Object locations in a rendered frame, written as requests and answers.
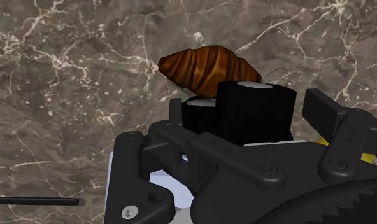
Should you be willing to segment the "black pen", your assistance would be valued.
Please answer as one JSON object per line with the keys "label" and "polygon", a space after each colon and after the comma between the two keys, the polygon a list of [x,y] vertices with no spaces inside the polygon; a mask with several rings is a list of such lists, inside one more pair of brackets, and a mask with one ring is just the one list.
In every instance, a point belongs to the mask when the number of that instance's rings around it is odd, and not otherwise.
{"label": "black pen", "polygon": [[82,206],[85,200],[65,197],[0,197],[4,205],[35,205],[35,206]]}

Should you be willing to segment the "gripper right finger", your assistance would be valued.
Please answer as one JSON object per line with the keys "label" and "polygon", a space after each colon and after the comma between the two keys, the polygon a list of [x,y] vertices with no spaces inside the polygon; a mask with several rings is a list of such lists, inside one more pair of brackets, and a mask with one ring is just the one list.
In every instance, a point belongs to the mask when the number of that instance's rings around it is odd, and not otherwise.
{"label": "gripper right finger", "polygon": [[377,155],[377,117],[344,107],[317,88],[307,89],[303,118],[328,142],[318,175],[328,184],[355,179],[362,155]]}

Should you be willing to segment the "brown croissant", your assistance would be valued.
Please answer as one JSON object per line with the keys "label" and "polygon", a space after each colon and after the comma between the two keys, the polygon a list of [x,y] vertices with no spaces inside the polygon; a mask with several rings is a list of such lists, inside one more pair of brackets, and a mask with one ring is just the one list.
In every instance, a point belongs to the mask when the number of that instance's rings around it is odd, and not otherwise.
{"label": "brown croissant", "polygon": [[261,82],[243,58],[220,45],[186,49],[160,58],[159,71],[173,83],[205,99],[214,99],[223,81]]}

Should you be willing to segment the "yellow curved thing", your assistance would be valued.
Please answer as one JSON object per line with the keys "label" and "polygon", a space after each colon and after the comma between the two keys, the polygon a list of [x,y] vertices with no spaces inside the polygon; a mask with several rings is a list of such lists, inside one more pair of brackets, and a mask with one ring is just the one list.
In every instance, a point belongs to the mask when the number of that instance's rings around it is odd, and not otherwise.
{"label": "yellow curved thing", "polygon": [[[329,143],[322,137],[317,141],[317,143],[325,145],[325,146],[329,145]],[[370,164],[375,164],[377,158],[376,158],[376,155],[363,153],[361,159]]]}

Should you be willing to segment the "white rectangular plate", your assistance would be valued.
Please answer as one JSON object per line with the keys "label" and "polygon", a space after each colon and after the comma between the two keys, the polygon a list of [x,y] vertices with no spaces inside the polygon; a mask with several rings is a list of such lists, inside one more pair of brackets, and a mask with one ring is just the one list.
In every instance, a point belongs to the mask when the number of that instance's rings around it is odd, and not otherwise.
{"label": "white rectangular plate", "polygon": [[[290,143],[303,143],[305,140],[292,140],[292,141],[280,141],[280,142],[265,142],[265,143],[248,143],[244,144],[244,148],[250,146],[260,146],[260,145],[270,145],[270,144],[290,144]],[[110,175],[111,175],[111,165],[113,161],[113,151],[109,154],[108,161],[108,176],[106,185],[106,196],[104,203],[104,211],[106,209],[106,203],[108,198],[108,188],[110,185]],[[152,172],[150,174],[150,182],[170,190],[174,196],[174,204],[179,209],[188,209],[193,201],[194,197],[190,193],[189,189],[180,183],[178,180],[174,179],[172,176],[166,172],[159,170]]]}

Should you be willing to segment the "small black sushi roll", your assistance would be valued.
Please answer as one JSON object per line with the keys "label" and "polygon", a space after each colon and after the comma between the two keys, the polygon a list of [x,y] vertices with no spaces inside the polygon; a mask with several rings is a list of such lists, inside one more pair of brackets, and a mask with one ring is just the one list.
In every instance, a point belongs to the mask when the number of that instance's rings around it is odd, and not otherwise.
{"label": "small black sushi roll", "polygon": [[193,96],[181,104],[182,125],[188,130],[200,134],[213,133],[216,130],[216,100]]}

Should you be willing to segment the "large black sushi roll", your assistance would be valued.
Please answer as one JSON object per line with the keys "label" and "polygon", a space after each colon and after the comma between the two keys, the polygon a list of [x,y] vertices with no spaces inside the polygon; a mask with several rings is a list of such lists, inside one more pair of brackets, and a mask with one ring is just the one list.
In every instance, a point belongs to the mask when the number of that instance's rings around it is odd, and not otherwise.
{"label": "large black sushi roll", "polygon": [[297,92],[248,81],[218,84],[216,135],[236,145],[293,140],[291,123]]}

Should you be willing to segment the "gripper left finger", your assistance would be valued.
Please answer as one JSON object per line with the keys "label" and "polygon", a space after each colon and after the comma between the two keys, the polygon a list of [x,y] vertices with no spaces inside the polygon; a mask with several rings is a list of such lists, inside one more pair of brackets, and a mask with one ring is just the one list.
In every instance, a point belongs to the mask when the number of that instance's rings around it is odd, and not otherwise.
{"label": "gripper left finger", "polygon": [[196,134],[182,125],[179,98],[169,103],[170,116],[151,124],[148,134],[124,132],[115,139],[104,224],[169,224],[175,217],[173,193],[149,181],[150,173],[205,161],[221,167],[259,190],[279,190],[283,168],[209,132]]}

